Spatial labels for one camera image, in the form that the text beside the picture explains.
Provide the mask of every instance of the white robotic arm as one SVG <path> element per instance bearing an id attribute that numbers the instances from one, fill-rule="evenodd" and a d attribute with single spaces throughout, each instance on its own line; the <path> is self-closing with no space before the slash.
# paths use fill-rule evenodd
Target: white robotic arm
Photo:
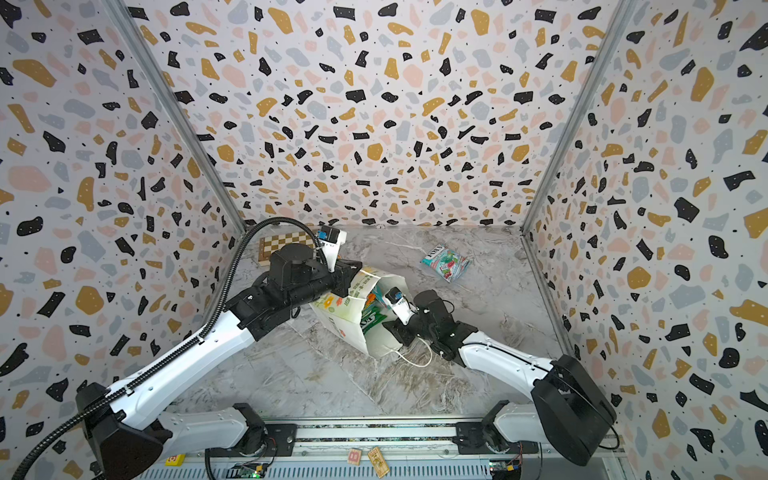
<path id="1" fill-rule="evenodd" d="M 317 236 L 321 261 L 313 259 L 309 247 L 284 246 L 271 256 L 268 272 L 226 301 L 215 323 L 209 321 L 161 358 L 108 388 L 92 383 L 82 389 L 77 395 L 80 413 L 41 442 L 13 479 L 22 480 L 42 450 L 81 420 L 102 475 L 109 480 L 134 478 L 159 458 L 180 453 L 222 448 L 249 455 L 264 449 L 267 427 L 247 404 L 185 415 L 164 410 L 226 358 L 295 318 L 301 305 L 329 291 L 347 296 L 362 264 L 338 260 L 346 232 L 323 226 Z M 238 249 L 234 266 L 242 250 Z M 490 411 L 483 436 L 492 450 L 503 452 L 522 440 L 548 442 L 565 458 L 585 465 L 615 420 L 611 406 L 571 357 L 554 361 L 496 342 L 475 327 L 454 321 L 433 290 L 421 292 L 411 304 L 395 288 L 384 296 L 384 303 L 398 316 L 384 327 L 400 343 L 409 345 L 421 337 L 443 359 L 495 376 L 533 401 L 534 408 L 500 402 Z"/>

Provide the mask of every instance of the gray marble surface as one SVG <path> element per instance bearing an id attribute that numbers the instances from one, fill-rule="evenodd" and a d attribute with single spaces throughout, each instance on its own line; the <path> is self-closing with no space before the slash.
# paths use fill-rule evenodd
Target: gray marble surface
<path id="1" fill-rule="evenodd" d="M 343 227 L 341 256 L 405 277 L 412 295 L 434 289 L 455 304 L 455 319 L 536 356 L 561 348 L 514 227 Z M 258 238 L 295 227 L 268 227 L 251 241 L 233 295 L 263 271 Z M 447 283 L 421 259 L 438 243 L 472 259 Z M 401 353 L 423 364 L 429 351 L 414 342 Z M 416 368 L 391 353 L 370 358 L 319 323 L 307 306 L 300 316 L 222 362 L 170 407 L 175 412 L 223 409 L 248 402 L 265 417 L 360 415 L 484 415 L 499 400 L 528 400 L 482 372 L 434 358 Z"/>

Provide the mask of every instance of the wooden chess board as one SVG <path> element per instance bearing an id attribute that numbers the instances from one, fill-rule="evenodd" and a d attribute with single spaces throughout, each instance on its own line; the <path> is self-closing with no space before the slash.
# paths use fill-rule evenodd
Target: wooden chess board
<path id="1" fill-rule="evenodd" d="M 263 237 L 259 239 L 259 265 L 267 266 L 270 264 L 270 255 L 272 252 L 277 252 L 283 245 L 289 243 L 303 243 L 308 247 L 315 247 L 315 243 L 312 238 L 304 231 L 285 233 L 282 235 L 272 235 L 271 237 Z"/>

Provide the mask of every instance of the aluminum corner post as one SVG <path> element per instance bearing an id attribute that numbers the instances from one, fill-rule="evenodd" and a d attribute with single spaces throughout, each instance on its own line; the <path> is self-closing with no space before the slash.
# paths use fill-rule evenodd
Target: aluminum corner post
<path id="1" fill-rule="evenodd" d="M 227 189 L 224 188 L 216 169 L 209 162 L 208 153 L 203 148 L 200 140 L 197 139 L 197 135 L 192 130 L 192 125 L 181 110 L 174 93 L 165 82 L 163 72 L 157 65 L 149 47 L 144 42 L 139 28 L 128 13 L 127 6 L 123 3 L 123 0 L 101 0 L 101 3 L 104 5 L 104 10 L 106 10 L 112 23 L 114 23 L 115 28 L 120 32 L 120 35 L 131 50 L 131 54 L 136 59 L 141 70 L 147 76 L 147 81 L 157 95 L 157 99 L 160 101 L 163 109 L 170 117 L 171 122 L 178 130 L 182 141 L 192 150 L 192 155 L 197 159 L 197 165 L 205 174 L 208 184 L 219 200 L 224 213 L 230 218 L 230 222 L 237 231 L 237 236 L 242 236 L 246 231 L 245 221 L 240 217 L 240 212 L 227 193 Z"/>
<path id="2" fill-rule="evenodd" d="M 541 292 L 541 297 L 544 300 L 544 305 L 547 309 L 547 313 L 549 314 L 549 319 L 552 321 L 554 333 L 558 338 L 558 342 L 560 343 L 561 348 L 563 349 L 563 353 L 566 353 L 570 356 L 573 356 L 574 354 L 573 346 L 571 346 L 571 343 L 568 339 L 568 334 L 566 333 L 562 322 L 558 318 L 558 310 L 556 308 L 551 289 L 548 287 L 547 282 L 545 281 L 544 273 L 539 268 L 536 259 L 536 246 L 533 244 L 533 242 L 530 241 L 527 233 L 531 231 L 539 211 L 545 204 L 547 191 L 549 191 L 550 187 L 554 183 L 557 172 L 559 172 L 560 167 L 562 167 L 565 161 L 565 154 L 571 147 L 579 125 L 581 124 L 584 116 L 587 114 L 587 110 L 589 110 L 589 105 L 592 102 L 598 87 L 600 86 L 600 81 L 603 78 L 603 74 L 605 73 L 606 68 L 611 63 L 611 59 L 614 57 L 616 46 L 618 45 L 618 42 L 630 21 L 630 17 L 637 3 L 638 0 L 618 1 L 616 9 L 614 10 L 614 14 L 611 17 L 611 21 L 608 24 L 605 38 L 603 39 L 602 45 L 598 50 L 598 54 L 595 56 L 594 66 L 587 76 L 584 87 L 581 89 L 581 93 L 576 100 L 576 105 L 574 105 L 573 110 L 571 110 L 571 114 L 568 116 L 568 121 L 565 124 L 563 135 L 560 137 L 558 146 L 554 149 L 552 160 L 547 166 L 547 169 L 544 172 L 544 176 L 541 179 L 541 183 L 536 189 L 534 199 L 531 202 L 531 206 L 528 208 L 528 212 L 525 214 L 525 220 L 523 220 L 521 228 L 521 233 L 523 236 L 523 247 L 525 248 L 525 253 L 528 256 L 528 262 L 531 264 L 531 269 L 533 270 L 538 289 Z"/>

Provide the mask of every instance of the patterned wall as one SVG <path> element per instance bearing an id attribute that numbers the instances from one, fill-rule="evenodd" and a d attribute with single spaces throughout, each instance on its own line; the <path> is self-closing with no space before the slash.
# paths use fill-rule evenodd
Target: patterned wall
<path id="1" fill-rule="evenodd" d="M 5 2 L 0 477 L 202 320 L 233 244 L 200 168 L 100 3 Z M 92 478 L 81 430 L 29 478 Z"/>
<path id="2" fill-rule="evenodd" d="M 638 2 L 530 232 L 640 478 L 768 478 L 767 6 Z"/>
<path id="3" fill-rule="evenodd" d="M 250 222 L 514 224 L 613 2 L 131 0 Z"/>

